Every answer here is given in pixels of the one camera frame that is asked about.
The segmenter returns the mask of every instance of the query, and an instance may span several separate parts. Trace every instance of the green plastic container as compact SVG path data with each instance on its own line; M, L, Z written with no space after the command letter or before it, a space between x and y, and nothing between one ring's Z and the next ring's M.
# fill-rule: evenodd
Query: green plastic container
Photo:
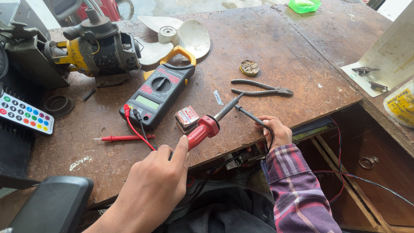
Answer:
M315 5L314 6L301 6L297 4L295 0L290 0L289 7L299 14L316 11L320 6L320 1L319 0L309 0L309 1L313 2Z

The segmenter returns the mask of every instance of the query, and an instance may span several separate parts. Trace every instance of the clamp meter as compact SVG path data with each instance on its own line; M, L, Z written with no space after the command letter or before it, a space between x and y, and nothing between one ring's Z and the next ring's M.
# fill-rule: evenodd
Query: clamp meter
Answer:
M167 61L182 54L191 61L187 66L173 66ZM161 121L162 117L177 100L179 94L187 85L188 79L194 74L196 66L195 56L181 46L176 46L163 59L157 69L144 73L144 84L127 101L131 111L137 109L144 129L153 129ZM119 110L122 118L126 120L125 111ZM140 122L133 114L130 115L131 124L140 126Z

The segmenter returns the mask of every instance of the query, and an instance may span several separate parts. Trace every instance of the drawer handle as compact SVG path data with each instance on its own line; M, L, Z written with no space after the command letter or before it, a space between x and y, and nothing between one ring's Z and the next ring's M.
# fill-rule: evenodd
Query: drawer handle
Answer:
M370 170L374 168L375 163L379 163L379 162L380 162L380 160L375 156L362 157L362 158L359 159L359 164L363 168L370 169Z

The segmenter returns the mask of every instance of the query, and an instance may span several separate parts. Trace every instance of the white fan blade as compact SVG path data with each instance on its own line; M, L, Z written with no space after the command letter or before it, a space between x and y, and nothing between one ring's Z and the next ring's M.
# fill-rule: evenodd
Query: white fan blade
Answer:
M187 49L195 58L201 58L210 50L210 35L207 28L196 19L186 20L177 30L178 45Z
M174 45L172 43L147 43L139 37L134 37L140 43L141 57L140 63L144 66L149 66L157 63L163 57L168 55L173 50Z
M183 21L171 17L156 17L156 16L144 16L139 15L138 19L151 30L156 33L159 33L159 30L162 27L170 26L178 30L183 24Z

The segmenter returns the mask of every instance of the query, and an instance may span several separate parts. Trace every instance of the wooden workbench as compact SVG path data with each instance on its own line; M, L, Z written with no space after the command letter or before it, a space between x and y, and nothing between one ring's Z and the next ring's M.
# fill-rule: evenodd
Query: wooden workbench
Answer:
M348 9L351 6L352 14L364 17L364 23L355 17L351 21ZM188 86L152 132L157 145L174 147L183 134L175 124L173 114L176 111L188 105L200 116L220 110L222 106L213 92L217 90L223 103L227 103L235 96L230 91L231 79L252 79L293 90L291 98L243 97L240 100L240 105L256 116L278 116L288 127L310 122L362 100L363 96L343 78L338 67L357 61L390 24L378 15L359 3L324 0L316 13L307 15L296 15L283 5L264 5L177 17L201 21L209 31L211 49L199 59ZM316 20L312 26L308 25L307 20L314 17L325 21ZM156 40L156 34L140 22L126 21L118 25L122 31L132 32L146 41ZM52 30L52 39L62 40L60 33L61 29ZM255 78L239 70L240 62L245 59L259 63L261 71ZM140 141L104 143L92 139L133 134L118 111L142 84L142 72L131 72L126 84L98 89L86 102L82 98L94 88L94 78L75 72L69 76L69 87L46 93L44 98L56 94L71 97L76 106L70 114L56 119L53 135L41 135L36 139L27 177L34 180L54 175L90 177L94 189L89 206L115 197L132 164L144 159L149 148ZM191 151L191 167L262 139L262 133L253 128L253 122L235 110L224 117L220 125L217 136L204 140ZM0 218L0 227L11 221L30 191L19 190L0 199L2 212L7 213Z

